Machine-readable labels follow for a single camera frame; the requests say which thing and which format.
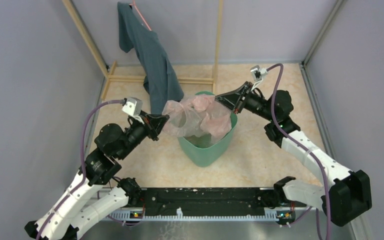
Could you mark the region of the pink plastic trash bag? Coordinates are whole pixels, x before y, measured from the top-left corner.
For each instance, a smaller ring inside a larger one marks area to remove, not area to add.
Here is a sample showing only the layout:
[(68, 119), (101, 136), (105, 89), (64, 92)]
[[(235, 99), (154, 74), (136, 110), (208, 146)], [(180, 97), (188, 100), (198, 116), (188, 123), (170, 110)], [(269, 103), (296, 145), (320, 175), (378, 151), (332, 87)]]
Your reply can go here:
[(211, 94), (197, 94), (179, 102), (169, 100), (162, 114), (169, 116), (163, 131), (178, 138), (210, 135), (211, 142), (216, 143), (233, 128), (231, 111)]

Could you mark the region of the green plastic trash bin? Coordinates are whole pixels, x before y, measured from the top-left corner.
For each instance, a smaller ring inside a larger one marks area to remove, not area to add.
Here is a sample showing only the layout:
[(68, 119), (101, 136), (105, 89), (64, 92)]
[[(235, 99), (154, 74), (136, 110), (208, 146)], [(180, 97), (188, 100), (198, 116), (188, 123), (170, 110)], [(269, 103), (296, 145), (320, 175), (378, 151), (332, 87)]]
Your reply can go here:
[[(195, 95), (201, 94), (214, 95), (209, 91), (201, 91)], [(228, 149), (238, 122), (238, 117), (234, 113), (231, 113), (230, 119), (232, 123), (231, 131), (218, 142), (211, 142), (211, 136), (209, 134), (201, 137), (178, 137), (181, 149), (195, 165), (199, 167), (208, 167), (214, 161), (219, 159)]]

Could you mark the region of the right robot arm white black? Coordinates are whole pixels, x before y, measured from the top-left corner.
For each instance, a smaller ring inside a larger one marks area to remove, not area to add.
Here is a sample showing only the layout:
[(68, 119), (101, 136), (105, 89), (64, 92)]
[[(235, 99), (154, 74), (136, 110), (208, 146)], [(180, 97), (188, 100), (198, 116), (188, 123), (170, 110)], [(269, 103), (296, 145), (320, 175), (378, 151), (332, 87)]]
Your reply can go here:
[(264, 127), (268, 139), (290, 153), (322, 184), (317, 186), (295, 177), (284, 177), (274, 184), (273, 200), (279, 206), (300, 202), (321, 210), (328, 220), (343, 227), (373, 206), (369, 176), (352, 171), (315, 145), (289, 114), (294, 109), (287, 90), (276, 90), (266, 99), (251, 82), (236, 90), (219, 94), (215, 100), (234, 114), (247, 110), (269, 123)]

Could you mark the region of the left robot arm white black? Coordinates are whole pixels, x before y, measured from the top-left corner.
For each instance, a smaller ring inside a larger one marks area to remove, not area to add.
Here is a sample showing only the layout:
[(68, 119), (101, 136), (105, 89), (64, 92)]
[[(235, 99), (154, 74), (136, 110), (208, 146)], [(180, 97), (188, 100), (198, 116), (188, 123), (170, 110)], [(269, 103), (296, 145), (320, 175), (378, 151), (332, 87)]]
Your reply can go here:
[(79, 240), (113, 211), (136, 206), (142, 190), (131, 177), (119, 180), (109, 193), (91, 205), (87, 202), (121, 170), (119, 160), (125, 159), (145, 138), (159, 139), (169, 118), (141, 111), (137, 119), (128, 117), (129, 127), (105, 125), (94, 140), (96, 149), (85, 159), (85, 169), (78, 171), (48, 213), (25, 225), (28, 236), (35, 240)]

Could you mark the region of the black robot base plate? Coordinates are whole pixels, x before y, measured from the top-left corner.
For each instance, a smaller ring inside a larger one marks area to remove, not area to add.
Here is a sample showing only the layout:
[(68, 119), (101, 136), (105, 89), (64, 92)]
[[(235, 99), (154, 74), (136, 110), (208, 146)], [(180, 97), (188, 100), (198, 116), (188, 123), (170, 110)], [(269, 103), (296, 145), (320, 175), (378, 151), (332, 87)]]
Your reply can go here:
[(304, 207), (303, 203), (281, 200), (270, 187), (149, 187), (121, 210), (138, 211), (135, 217), (172, 216), (178, 208), (187, 216), (245, 216), (263, 215), (266, 210), (294, 213)]

